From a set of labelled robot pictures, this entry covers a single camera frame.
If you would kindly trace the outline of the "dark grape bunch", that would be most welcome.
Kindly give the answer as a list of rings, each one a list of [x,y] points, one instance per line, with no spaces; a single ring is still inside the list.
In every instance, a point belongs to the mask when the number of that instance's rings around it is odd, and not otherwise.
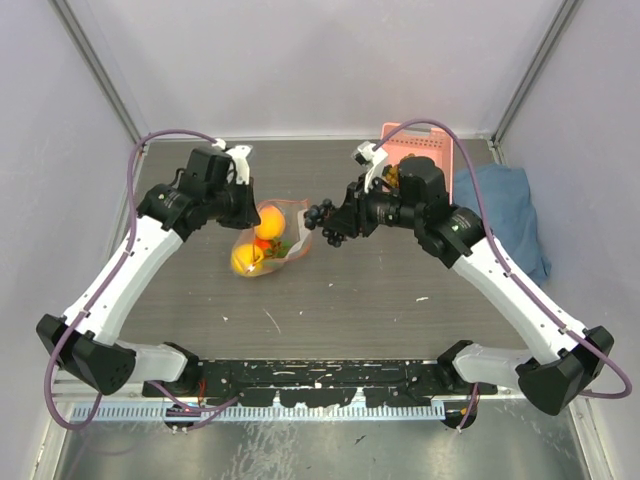
[[[324,199],[320,204],[311,205],[304,213],[303,220],[306,229],[312,231],[321,230],[327,244],[339,248],[345,240],[345,236],[326,226],[330,216],[336,211],[336,207],[330,199]]]

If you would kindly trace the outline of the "brown longan bunch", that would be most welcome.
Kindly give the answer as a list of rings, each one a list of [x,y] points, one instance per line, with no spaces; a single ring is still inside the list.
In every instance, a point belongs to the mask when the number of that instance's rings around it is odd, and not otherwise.
[[[399,165],[389,164],[383,168],[382,179],[384,184],[390,190],[397,190],[399,188]]]

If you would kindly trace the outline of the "clear zip bag orange zipper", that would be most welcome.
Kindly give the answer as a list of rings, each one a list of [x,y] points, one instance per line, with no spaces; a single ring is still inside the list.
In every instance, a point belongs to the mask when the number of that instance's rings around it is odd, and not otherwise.
[[[312,237],[304,226],[304,214],[309,206],[307,199],[261,202],[261,223],[243,230],[231,249],[231,270],[240,277],[256,278],[307,254]]]

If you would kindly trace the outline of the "orange fruit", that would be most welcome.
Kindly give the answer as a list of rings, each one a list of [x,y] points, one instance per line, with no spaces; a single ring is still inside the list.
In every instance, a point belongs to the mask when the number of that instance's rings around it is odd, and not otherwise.
[[[260,209],[260,224],[254,228],[255,236],[261,240],[274,240],[283,235],[286,230],[286,218],[282,211],[267,205]]]

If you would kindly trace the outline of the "orange tangerine with leaf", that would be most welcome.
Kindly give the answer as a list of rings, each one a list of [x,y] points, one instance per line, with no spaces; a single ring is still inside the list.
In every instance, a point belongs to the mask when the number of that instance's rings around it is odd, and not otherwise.
[[[254,238],[254,245],[261,249],[265,256],[271,255],[274,242],[272,240],[261,239],[259,237]]]

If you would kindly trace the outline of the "yellow lemon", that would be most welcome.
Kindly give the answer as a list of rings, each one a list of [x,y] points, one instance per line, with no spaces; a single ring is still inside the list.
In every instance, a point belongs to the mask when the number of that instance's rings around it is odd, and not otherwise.
[[[257,276],[263,269],[264,251],[255,244],[236,246],[231,253],[231,268],[241,276]]]

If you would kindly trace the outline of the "red cherry bunch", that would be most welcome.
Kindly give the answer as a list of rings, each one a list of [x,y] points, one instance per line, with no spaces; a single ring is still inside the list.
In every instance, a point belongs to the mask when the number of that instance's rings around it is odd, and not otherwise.
[[[266,259],[283,259],[291,250],[293,243],[283,238],[271,239],[274,242],[271,255],[265,256]]]

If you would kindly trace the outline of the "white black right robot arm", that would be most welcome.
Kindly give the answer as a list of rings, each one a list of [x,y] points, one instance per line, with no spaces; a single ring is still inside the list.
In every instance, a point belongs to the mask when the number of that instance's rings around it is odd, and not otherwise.
[[[614,345],[603,326],[587,328],[564,312],[508,258],[472,210],[451,203],[442,170],[427,157],[375,165],[350,183],[341,206],[324,200],[305,216],[327,242],[369,236],[378,226],[406,228],[421,248],[480,291],[524,340],[523,350],[460,341],[439,359],[444,390],[472,383],[514,388],[555,416],[595,380]]]

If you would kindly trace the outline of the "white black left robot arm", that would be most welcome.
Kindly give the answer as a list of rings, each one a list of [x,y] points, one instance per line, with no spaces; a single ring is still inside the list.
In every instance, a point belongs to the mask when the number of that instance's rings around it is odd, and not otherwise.
[[[207,222],[237,230],[260,221],[248,145],[192,150],[174,185],[150,189],[133,226],[89,288],[59,316],[46,314],[36,332],[56,366],[111,395],[128,382],[162,381],[178,396],[200,384],[194,354],[173,344],[123,342],[125,320],[162,265]]]

